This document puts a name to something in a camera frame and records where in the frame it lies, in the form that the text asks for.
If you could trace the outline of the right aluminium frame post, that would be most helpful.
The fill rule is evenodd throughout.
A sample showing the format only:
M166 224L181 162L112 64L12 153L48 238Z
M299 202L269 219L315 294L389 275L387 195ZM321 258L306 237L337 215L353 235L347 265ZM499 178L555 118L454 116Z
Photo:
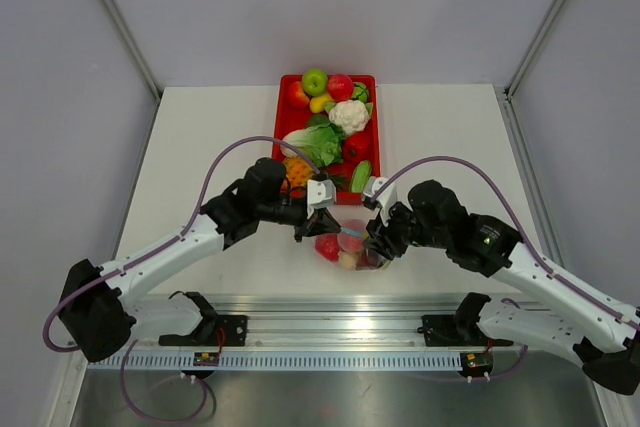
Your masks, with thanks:
M533 67L536 58L542 51L547 39L554 30L568 3L569 0L552 0L549 7L546 9L544 16L536 28L521 60L504 88L504 95L509 102L512 102L515 99L519 88Z

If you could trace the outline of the red apple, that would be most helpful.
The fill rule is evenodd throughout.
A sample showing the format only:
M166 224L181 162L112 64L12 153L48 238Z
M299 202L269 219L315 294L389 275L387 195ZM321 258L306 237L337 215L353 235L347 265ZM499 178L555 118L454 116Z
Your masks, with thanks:
M336 102L350 100L354 91L354 82L346 74L333 74L328 77L327 92Z

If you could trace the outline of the red plastic tray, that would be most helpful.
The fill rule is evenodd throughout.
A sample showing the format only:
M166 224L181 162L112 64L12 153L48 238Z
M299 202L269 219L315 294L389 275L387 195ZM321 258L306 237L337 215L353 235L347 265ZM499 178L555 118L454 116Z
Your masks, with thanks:
M368 122L366 128L364 129L364 133L368 136L370 142L367 159L372 164L372 174L374 176L380 176L380 141L376 79L373 75L369 74L349 74L349 77L351 77L354 81L364 83L369 88L368 100L372 102L373 112L372 119ZM292 107L289 102L289 86L301 80L301 73L286 74L283 75L280 80L279 97L275 114L273 134L273 136L276 138L284 138L289 132L306 127L308 120L312 116L312 113L308 107L306 107L305 109Z

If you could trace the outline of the left aluminium frame post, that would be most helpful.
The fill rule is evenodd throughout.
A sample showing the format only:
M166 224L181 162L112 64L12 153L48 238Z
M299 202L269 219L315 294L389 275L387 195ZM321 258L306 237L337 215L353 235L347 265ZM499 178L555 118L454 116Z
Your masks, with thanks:
M160 86L155 74L147 62L133 32L131 31L125 16L116 0L99 0L106 16L116 31L125 51L133 62L137 72L141 76L154 103L158 106L162 99L163 88Z

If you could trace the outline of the garlic bulb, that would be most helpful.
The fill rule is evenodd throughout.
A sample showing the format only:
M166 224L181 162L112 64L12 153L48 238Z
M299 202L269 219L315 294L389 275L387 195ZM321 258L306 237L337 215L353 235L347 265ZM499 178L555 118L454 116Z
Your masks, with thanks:
M340 252L338 257L339 265L345 270L356 270L359 256L350 252Z

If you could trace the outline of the green lettuce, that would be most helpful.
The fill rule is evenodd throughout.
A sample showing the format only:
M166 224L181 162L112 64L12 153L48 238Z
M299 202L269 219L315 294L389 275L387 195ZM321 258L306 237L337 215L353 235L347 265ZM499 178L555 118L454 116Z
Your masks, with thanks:
M332 123L312 125L287 134L283 141L303 152L317 167L342 161L346 134Z

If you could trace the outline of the pink peach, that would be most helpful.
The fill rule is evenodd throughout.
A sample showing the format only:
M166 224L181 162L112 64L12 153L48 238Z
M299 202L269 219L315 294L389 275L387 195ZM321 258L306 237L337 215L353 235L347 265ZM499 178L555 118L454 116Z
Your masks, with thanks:
M342 250L357 253L363 250L365 238L365 223L362 220L351 219L342 223L342 230L338 234L338 242Z

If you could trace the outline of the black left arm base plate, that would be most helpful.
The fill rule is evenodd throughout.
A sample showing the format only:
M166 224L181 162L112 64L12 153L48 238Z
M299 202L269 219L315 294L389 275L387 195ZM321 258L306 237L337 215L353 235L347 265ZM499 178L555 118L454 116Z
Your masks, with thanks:
M247 327L245 315L218 314L203 318L189 334L162 335L158 343L165 347L244 347Z

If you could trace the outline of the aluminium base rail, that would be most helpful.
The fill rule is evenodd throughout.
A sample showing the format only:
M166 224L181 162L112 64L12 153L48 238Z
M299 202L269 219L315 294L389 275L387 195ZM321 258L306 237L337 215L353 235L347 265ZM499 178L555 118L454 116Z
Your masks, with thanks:
M257 347L285 345L346 347L408 346L410 333L424 315L451 316L463 302L459 295L436 296L303 296L206 294L204 300L224 315L245 316L242 343ZM204 319L195 303L182 294L151 295L126 309L135 319L130 338L155 343L163 335L186 336Z

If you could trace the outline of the green apple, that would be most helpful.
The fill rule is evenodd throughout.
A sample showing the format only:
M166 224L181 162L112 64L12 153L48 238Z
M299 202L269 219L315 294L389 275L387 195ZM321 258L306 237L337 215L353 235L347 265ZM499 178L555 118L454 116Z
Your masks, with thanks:
M310 68L302 75L301 83L307 95L318 97L326 92L328 74L321 68Z

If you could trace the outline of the aluminium frame post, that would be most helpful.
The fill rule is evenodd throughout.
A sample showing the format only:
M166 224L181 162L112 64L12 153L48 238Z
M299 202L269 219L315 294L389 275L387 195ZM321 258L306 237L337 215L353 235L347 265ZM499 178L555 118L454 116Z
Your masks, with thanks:
M116 0L99 0L106 16L116 31L125 51L133 62L137 72L141 76L154 103L158 106L162 99L163 88L160 86L155 74L147 62L133 32L131 31L125 16Z
M536 28L521 60L504 88L504 95L509 102L512 102L515 99L519 88L533 67L536 58L542 51L547 39L554 30L568 3L569 0L552 0L549 7L546 9L544 16Z

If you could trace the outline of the yellow lemon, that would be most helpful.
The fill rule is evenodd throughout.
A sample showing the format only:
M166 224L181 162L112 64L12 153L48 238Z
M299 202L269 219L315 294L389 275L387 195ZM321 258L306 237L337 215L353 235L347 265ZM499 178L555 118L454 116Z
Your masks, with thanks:
M333 97L328 92L325 92L322 95L313 97L309 102L310 111L313 114L324 112L325 104L333 101L334 101Z

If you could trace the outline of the clear zip top bag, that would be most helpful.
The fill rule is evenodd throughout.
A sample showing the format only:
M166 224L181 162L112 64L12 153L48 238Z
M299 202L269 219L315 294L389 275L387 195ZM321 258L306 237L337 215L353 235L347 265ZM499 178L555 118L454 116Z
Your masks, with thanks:
M341 220L339 233L322 234L314 238L314 251L324 260L351 272L387 269L391 261L367 248L366 222L359 219Z

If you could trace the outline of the green cucumber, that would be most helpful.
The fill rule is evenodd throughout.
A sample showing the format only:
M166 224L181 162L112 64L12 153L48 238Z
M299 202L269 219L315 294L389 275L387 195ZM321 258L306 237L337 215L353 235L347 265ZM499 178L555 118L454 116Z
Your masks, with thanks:
M360 161L352 172L349 191L362 193L372 175L372 164L369 160Z

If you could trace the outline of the dark green round vegetable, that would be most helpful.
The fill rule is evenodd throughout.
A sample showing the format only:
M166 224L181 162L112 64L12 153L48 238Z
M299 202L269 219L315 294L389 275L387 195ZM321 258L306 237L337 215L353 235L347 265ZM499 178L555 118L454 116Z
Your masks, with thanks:
M368 103L369 102L369 97L370 97L370 89L369 87L363 83L363 82L357 82L355 81L353 83L353 92L351 95L351 99L352 100L359 100L363 103Z

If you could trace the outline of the dark red onion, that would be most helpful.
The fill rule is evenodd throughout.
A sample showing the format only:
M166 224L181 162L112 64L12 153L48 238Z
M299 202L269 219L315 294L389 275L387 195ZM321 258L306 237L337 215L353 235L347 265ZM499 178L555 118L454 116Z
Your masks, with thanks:
M381 257L377 252L366 249L360 255L356 264L357 270L377 270L381 268L386 262L384 257Z

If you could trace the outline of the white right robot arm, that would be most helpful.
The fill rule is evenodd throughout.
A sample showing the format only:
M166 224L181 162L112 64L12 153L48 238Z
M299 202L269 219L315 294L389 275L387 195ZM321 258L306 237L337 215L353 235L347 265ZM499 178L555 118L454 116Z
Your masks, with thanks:
M465 296L442 338L469 346L526 344L581 368L596 384L630 396L639 387L639 310L577 278L528 246L500 219L470 213L435 180L398 201L384 177L370 179L366 246L388 260L410 247L441 249L458 267L509 285L542 305L516 307L486 294Z

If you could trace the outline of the small pineapple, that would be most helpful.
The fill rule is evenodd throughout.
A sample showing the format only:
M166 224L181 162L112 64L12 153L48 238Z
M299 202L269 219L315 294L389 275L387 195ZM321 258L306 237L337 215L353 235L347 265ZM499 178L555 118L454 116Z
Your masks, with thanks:
M286 180L282 187L292 189L305 187L314 171L301 157L287 157L282 161L286 169ZM322 168L336 186L338 191L347 191L352 178L354 165L348 162L333 163Z

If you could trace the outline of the white cauliflower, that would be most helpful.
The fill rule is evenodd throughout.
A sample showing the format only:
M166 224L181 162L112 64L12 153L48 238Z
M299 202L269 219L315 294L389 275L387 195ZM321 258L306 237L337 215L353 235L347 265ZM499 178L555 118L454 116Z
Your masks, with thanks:
M370 120L366 104L360 100L338 102L328 113L331 123L342 129L346 136L351 136L365 129Z

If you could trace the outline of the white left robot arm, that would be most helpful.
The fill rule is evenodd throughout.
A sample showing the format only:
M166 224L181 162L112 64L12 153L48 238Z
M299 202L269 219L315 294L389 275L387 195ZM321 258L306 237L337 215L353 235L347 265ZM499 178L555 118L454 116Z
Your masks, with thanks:
M133 340L217 348L229 342L223 320L202 294L178 292L161 301L147 295L191 265L255 234L263 222L292 227L295 241L339 232L328 210L336 199L328 176L314 175L295 195L283 190L285 177L281 162L261 158L197 207L178 232L101 267L89 260L74 265L57 316L86 360L102 361Z

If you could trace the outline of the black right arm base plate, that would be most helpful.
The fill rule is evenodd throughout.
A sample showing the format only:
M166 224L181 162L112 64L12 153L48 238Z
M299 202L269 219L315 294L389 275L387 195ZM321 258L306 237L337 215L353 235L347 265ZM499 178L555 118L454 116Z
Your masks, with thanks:
M511 347L513 341L487 337L475 324L458 321L453 314L428 314L416 329L427 347Z

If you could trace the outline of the red bell pepper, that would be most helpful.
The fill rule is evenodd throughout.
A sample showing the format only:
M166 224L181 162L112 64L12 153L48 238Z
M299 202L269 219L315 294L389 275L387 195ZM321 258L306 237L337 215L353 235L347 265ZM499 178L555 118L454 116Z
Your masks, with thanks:
M342 144L342 154L345 161L359 163L368 160L371 152L371 136L364 131L356 132L346 138Z

